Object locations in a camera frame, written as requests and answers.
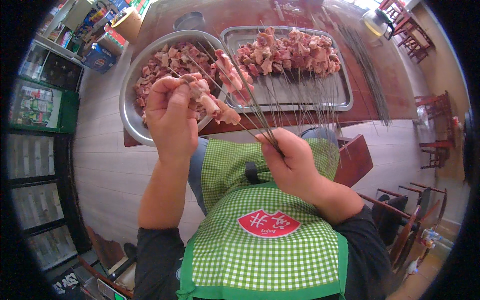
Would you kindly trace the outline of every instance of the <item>stainless steel bowl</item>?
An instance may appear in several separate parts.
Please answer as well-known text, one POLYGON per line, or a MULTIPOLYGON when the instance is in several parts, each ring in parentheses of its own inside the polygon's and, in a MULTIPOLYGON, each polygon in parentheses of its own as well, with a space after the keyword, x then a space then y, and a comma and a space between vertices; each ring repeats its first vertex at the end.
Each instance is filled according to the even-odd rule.
MULTIPOLYGON (((209 41, 215 49, 223 49, 220 41, 208 33, 197 30, 182 30, 163 36, 148 45, 132 62, 125 74, 120 90, 120 116, 123 126, 136 141, 147 146, 155 147, 150 132, 142 122, 142 109, 136 103, 136 92, 133 89, 138 78, 142 76, 142 66, 146 65, 148 60, 160 51, 165 44, 171 47, 181 42, 190 42, 194 45, 197 45, 199 42, 209 51, 212 57, 215 57, 214 50, 211 49, 207 41, 209 41)), ((222 86, 220 80, 217 79, 216 82, 222 86)), ((220 93, 218 88, 212 91, 212 95, 217 97, 219 101, 225 101, 225 94, 220 93)), ((198 122, 198 131, 203 129, 211 120, 211 117, 205 117, 200 120, 198 122)))

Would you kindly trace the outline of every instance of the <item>apron strap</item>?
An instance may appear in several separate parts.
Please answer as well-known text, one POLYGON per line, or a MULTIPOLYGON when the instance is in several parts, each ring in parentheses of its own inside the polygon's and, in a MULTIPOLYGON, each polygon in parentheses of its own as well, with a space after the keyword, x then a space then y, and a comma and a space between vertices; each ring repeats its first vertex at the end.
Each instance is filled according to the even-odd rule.
POLYGON ((259 184, 258 169, 253 161, 245 162, 245 177, 250 184, 259 184))

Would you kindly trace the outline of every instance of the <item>red wooden table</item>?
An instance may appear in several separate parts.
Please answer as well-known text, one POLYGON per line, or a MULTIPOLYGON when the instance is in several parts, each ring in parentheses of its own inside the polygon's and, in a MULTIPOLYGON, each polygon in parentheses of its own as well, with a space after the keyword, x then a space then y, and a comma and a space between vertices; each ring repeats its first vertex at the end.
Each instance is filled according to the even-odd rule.
MULTIPOLYGON (((277 2, 280 5, 287 3, 282 0, 277 2)), ((378 120, 373 96, 368 89, 360 66, 347 48, 342 35, 336 29, 337 25, 350 26, 357 29, 361 35, 366 36, 367 33, 364 32, 365 29, 359 22, 365 11, 352 4, 337 0, 326 0, 323 5, 305 0, 288 0, 288 2, 295 9, 293 12, 282 9, 284 21, 280 19, 272 0, 197 0, 195 2, 176 0, 152 3, 144 18, 137 43, 130 46, 134 47, 132 61, 150 43, 173 32, 172 26, 175 20, 191 11, 199 11, 203 14, 204 31, 214 36, 218 36, 225 28, 231 26, 261 26, 262 23, 264 25, 296 25, 322 30, 328 32, 338 44, 345 62, 343 67, 347 70, 353 93, 352 109, 340 112, 338 122, 345 125, 359 121, 378 120)), ((392 119, 412 119, 416 116, 413 92, 405 67, 395 49, 394 41, 385 39, 381 47, 371 47, 368 44, 366 46, 381 80, 390 117, 392 119)), ((284 118, 285 125, 296 124, 293 111, 285 113, 287 114, 287 117, 284 118)), ((241 123, 248 129, 255 128, 246 118, 242 118, 241 123)), ((212 121, 200 131, 200 135, 240 130, 243 130, 240 126, 225 123, 217 125, 212 121)), ((126 131, 124 131, 124 144, 125 147, 139 145, 126 131)))

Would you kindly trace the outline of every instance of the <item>white tiled floor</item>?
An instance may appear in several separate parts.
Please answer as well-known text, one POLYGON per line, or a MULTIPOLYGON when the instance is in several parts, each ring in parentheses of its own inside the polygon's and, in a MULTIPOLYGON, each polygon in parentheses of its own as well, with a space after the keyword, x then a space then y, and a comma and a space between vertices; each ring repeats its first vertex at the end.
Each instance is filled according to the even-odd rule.
MULTIPOLYGON (((131 55, 127 46, 119 62, 103 75, 85 70, 73 157, 85 224, 105 239, 120 244, 136 244, 138 206, 158 158, 154 148, 123 146, 118 101, 131 55)), ((421 161, 426 157, 421 156, 420 138, 412 121, 394 121, 389 128, 370 122, 343 129, 346 137, 358 133, 365 136, 374 167, 353 187, 356 191, 374 197, 379 187, 396 191, 399 184, 410 181, 433 184, 433 170, 420 171, 421 161)), ((214 137, 253 142, 247 132, 214 137)), ((184 241, 204 218, 190 187, 186 189, 185 209, 179 225, 184 241)))

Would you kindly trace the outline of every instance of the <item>glass door refrigerator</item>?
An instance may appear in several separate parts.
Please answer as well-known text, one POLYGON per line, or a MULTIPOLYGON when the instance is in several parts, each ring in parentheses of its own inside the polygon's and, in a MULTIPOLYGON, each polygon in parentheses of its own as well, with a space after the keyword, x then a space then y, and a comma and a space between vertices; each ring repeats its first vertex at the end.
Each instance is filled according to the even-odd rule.
POLYGON ((7 162, 12 199, 31 252, 48 271, 91 249, 77 202, 72 141, 78 94, 18 79, 7 162))

